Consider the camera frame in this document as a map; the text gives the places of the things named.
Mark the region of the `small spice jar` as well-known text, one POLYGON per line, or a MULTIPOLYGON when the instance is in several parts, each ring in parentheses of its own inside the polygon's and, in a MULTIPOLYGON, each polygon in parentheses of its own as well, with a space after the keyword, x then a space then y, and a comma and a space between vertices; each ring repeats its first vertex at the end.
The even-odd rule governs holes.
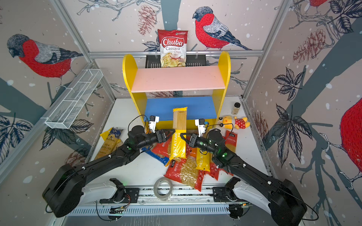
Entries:
POLYGON ((234 103, 232 115, 237 115, 240 110, 241 104, 239 102, 234 103))

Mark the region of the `red macaroni bag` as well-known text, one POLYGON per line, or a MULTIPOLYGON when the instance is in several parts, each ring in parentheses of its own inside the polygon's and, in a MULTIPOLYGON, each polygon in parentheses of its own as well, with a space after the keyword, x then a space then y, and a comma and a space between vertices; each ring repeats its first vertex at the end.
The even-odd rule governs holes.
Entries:
POLYGON ((201 192, 205 173, 196 167, 196 159, 193 157, 180 161, 171 160, 164 177, 201 192))
POLYGON ((152 152, 159 156, 170 157, 171 153, 171 141, 167 141, 164 143, 156 144, 156 146, 152 149, 152 152))

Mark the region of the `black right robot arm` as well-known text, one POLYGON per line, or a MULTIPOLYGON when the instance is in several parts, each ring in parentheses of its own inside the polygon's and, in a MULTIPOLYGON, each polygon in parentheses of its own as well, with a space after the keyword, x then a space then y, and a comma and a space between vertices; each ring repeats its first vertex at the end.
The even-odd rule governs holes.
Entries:
POLYGON ((212 153, 212 161, 221 169, 234 175, 229 181, 230 194, 246 200, 271 215, 279 226, 297 226, 306 214, 304 203, 296 186, 289 180, 280 181, 262 173, 225 146, 219 129, 208 137, 195 133, 181 133, 189 147, 212 153))

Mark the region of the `red spaghetti bag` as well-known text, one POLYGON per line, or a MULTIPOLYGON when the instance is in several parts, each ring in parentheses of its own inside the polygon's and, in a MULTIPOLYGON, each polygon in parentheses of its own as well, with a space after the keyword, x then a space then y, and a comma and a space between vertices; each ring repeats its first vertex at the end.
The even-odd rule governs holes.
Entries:
POLYGON ((210 171, 208 172, 208 174, 216 181, 219 179, 219 173, 220 169, 215 166, 211 166, 210 171))
POLYGON ((226 131, 225 138, 225 146, 232 152, 236 153, 238 135, 233 132, 226 131))

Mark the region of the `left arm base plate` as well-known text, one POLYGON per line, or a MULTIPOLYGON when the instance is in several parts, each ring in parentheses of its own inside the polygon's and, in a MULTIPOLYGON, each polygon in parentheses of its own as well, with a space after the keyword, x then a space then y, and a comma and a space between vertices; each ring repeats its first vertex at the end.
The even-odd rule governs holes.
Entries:
POLYGON ((100 204, 116 204, 116 203, 137 203, 139 197, 139 188, 119 188, 115 194, 108 199, 101 199, 100 204))

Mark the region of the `dark blue spaghetti bag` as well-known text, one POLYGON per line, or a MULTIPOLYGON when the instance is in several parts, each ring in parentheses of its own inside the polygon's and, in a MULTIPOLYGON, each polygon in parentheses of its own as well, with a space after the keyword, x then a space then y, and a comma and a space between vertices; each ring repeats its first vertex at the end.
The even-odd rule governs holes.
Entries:
POLYGON ((111 130, 109 131, 109 135, 108 138, 110 138, 113 141, 118 141, 120 139, 120 136, 123 132, 122 128, 119 127, 113 127, 111 128, 111 130))

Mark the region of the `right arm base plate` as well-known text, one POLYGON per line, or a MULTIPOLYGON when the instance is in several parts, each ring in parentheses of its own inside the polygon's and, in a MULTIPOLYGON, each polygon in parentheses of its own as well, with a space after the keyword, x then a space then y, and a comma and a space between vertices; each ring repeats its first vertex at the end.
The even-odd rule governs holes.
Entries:
POLYGON ((215 186, 212 188, 212 194, 215 202, 242 202, 249 203, 246 200, 239 199, 236 195, 228 188, 224 186, 215 186))

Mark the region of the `yellow shelf pink blue boards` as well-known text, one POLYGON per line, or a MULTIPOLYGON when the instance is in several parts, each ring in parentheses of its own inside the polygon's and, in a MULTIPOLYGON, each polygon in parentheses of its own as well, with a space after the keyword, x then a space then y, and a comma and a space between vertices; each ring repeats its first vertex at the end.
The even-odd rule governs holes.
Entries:
POLYGON ((187 108, 187 129, 196 129, 196 119, 216 124, 231 77, 231 58, 223 51, 216 66, 139 69, 132 55, 123 58, 123 78, 144 125, 158 116, 158 129, 173 127, 173 110, 187 108), (206 97, 148 98, 147 93, 211 90, 206 97))

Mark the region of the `clear tape roll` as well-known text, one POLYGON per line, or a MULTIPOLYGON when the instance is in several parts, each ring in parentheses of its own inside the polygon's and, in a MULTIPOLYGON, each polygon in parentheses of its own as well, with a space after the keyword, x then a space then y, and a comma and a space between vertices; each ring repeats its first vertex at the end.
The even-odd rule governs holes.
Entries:
POLYGON ((168 201, 173 194, 173 183, 168 178, 159 178, 153 186, 154 196, 161 201, 168 201))

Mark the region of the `black rack behind shelf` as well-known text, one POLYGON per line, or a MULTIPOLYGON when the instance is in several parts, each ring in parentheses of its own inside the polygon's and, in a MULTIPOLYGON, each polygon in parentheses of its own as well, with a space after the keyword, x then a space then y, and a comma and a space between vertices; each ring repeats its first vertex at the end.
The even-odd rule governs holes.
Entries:
MULTIPOLYGON (((188 55, 186 59, 186 66, 206 66, 205 55, 188 55)), ((146 57, 145 68, 160 68, 160 55, 149 55, 146 57)))

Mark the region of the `red Chuba cassava chips bag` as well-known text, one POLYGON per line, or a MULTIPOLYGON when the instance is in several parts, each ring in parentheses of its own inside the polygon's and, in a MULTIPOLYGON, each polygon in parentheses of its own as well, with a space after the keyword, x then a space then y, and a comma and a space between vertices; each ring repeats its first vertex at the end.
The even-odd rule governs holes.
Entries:
POLYGON ((161 67, 185 67, 188 31, 158 29, 161 67))

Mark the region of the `yellow Pastatime spaghetti bag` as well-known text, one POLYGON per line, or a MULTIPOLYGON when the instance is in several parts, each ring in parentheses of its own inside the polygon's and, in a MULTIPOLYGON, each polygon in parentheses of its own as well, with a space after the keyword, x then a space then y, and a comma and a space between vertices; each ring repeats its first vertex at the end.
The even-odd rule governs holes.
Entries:
POLYGON ((187 129, 187 107, 173 110, 173 129, 175 133, 172 136, 170 160, 186 159, 186 144, 181 134, 187 129))
POLYGON ((210 172, 210 153, 207 151, 197 151, 196 169, 210 172))

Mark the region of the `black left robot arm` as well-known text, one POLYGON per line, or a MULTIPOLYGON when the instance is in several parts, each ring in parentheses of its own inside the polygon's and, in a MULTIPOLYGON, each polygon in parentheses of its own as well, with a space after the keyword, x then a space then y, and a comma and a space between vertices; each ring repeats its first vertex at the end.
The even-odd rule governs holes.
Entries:
POLYGON ((97 160, 71 167, 59 168, 42 196, 51 212, 58 218, 74 210, 83 195, 82 189, 101 175, 136 159, 141 149, 154 143, 164 143, 175 133, 175 129, 161 129, 146 134, 143 126, 137 125, 128 132, 128 139, 111 154, 97 160))

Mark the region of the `orange Pastatime pasta bag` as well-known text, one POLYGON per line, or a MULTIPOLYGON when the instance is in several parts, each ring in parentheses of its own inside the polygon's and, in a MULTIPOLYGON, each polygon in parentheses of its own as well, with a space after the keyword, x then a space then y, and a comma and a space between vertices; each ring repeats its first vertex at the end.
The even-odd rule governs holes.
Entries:
POLYGON ((193 158, 197 158, 197 148, 187 146, 187 155, 193 158))

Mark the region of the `blue orange pasta bag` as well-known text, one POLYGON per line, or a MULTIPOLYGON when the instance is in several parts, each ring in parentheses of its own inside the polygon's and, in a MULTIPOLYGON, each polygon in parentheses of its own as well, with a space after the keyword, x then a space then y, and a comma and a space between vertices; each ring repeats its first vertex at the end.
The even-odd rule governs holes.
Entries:
POLYGON ((150 146, 146 146, 146 147, 143 147, 141 149, 142 152, 145 152, 147 153, 148 155, 150 155, 151 157, 155 158, 156 160, 158 160, 159 162, 161 162, 164 166, 167 166, 169 164, 169 158, 166 157, 166 156, 163 156, 161 154, 156 154, 153 152, 153 148, 154 146, 153 145, 150 145, 150 146))

